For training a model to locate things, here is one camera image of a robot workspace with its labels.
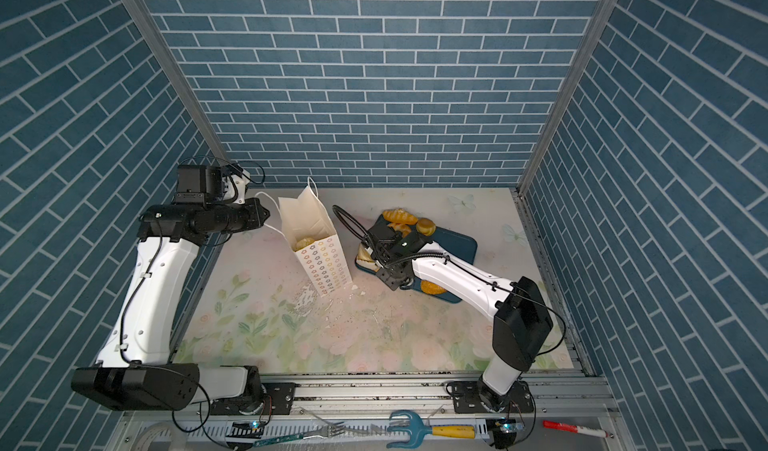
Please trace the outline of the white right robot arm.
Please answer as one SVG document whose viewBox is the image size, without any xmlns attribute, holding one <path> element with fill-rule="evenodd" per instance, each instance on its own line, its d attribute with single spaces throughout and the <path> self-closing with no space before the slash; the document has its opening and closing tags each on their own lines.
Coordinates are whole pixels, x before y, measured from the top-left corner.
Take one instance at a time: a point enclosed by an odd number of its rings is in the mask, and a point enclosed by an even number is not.
<svg viewBox="0 0 768 451">
<path fill-rule="evenodd" d="M 377 276 L 395 290 L 418 279 L 444 288 L 487 318 L 493 355 L 479 379 L 480 402 L 500 412 L 510 390 L 542 352 L 554 322 L 537 284 L 494 276 L 416 231 L 404 236 L 379 219 L 360 238 L 379 266 Z"/>
</svg>

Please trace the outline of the white paper bag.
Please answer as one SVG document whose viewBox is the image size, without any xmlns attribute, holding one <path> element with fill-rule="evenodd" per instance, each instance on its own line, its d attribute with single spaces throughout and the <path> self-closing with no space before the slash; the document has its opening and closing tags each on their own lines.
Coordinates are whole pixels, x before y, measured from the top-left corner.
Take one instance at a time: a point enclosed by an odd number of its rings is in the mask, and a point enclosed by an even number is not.
<svg viewBox="0 0 768 451">
<path fill-rule="evenodd" d="M 352 285 L 338 233 L 311 177 L 296 198 L 275 200 L 263 191 L 256 197 L 266 198 L 275 206 L 281 227 L 265 227 L 285 238 L 316 291 L 327 295 Z"/>
</svg>

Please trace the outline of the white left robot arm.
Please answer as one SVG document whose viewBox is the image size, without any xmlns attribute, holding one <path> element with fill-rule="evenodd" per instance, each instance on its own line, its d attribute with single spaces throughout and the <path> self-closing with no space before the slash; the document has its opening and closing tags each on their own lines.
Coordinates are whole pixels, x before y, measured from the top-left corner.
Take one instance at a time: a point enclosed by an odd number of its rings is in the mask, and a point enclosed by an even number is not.
<svg viewBox="0 0 768 451">
<path fill-rule="evenodd" d="M 95 364 L 74 371 L 72 390 L 116 411 L 179 411 L 203 401 L 220 401 L 234 413 L 259 411 L 265 390 L 256 367 L 174 364 L 171 332 L 187 274 L 209 236 L 259 229 L 269 216 L 256 198 L 150 207 L 140 218 L 119 317 Z"/>
</svg>

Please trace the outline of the triangular toast slice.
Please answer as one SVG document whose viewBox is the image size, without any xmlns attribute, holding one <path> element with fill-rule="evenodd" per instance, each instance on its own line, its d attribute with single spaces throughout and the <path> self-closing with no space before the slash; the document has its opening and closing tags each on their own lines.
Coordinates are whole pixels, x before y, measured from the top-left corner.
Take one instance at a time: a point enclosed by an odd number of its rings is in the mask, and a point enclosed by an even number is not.
<svg viewBox="0 0 768 451">
<path fill-rule="evenodd" d="M 376 261 L 372 258 L 371 254 L 363 244 L 358 246 L 355 264 L 357 267 L 366 269 L 372 273 L 376 273 L 380 269 Z"/>
</svg>

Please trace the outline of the twisted sugar bread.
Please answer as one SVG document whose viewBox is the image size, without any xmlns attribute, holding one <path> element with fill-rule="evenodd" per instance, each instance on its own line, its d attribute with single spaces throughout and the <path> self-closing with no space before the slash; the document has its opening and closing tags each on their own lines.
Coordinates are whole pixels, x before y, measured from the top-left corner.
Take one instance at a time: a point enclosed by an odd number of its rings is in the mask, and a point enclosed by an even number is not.
<svg viewBox="0 0 768 451">
<path fill-rule="evenodd" d="M 315 243 L 316 243 L 316 240 L 313 238 L 310 238 L 310 237 L 303 238 L 295 244 L 293 250 L 295 252 L 301 252 L 303 249 L 308 248 L 309 246 Z"/>
</svg>

